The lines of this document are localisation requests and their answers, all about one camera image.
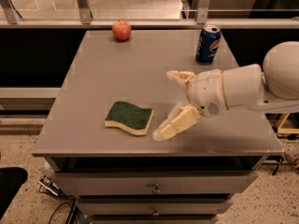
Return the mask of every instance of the drawer handle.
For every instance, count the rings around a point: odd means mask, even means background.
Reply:
[[[155,209],[154,209],[154,211],[153,211],[152,215],[153,215],[154,217],[157,217],[157,216],[159,216],[159,215],[160,215],[160,213],[158,213],[158,210],[157,210],[157,208],[156,208],[156,207],[155,207]]]
[[[159,189],[159,184],[155,184],[155,189],[152,191],[152,194],[160,194],[162,191]]]

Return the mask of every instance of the green and yellow sponge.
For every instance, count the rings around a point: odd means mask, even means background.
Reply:
[[[153,117],[151,108],[118,101],[113,104],[105,119],[105,127],[120,128],[133,135],[146,135]]]

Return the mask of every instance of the soda can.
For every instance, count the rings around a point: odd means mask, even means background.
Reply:
[[[198,39],[196,61],[201,64],[213,63],[220,40],[221,29],[215,25],[205,25]]]

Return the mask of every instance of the cabinet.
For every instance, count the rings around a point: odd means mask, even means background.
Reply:
[[[151,138],[172,107],[187,102],[167,70],[237,67],[224,38],[212,65],[197,64],[199,33],[140,30],[121,43],[110,31],[90,31],[83,38],[33,155],[48,161],[56,184],[93,224],[215,223],[261,162],[283,153],[267,118],[250,111],[200,118],[165,142]],[[147,135],[104,127],[119,100],[154,109]]]

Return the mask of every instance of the apple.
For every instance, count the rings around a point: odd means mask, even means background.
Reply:
[[[130,37],[131,25],[128,21],[117,21],[112,25],[113,35],[120,41],[124,41]]]

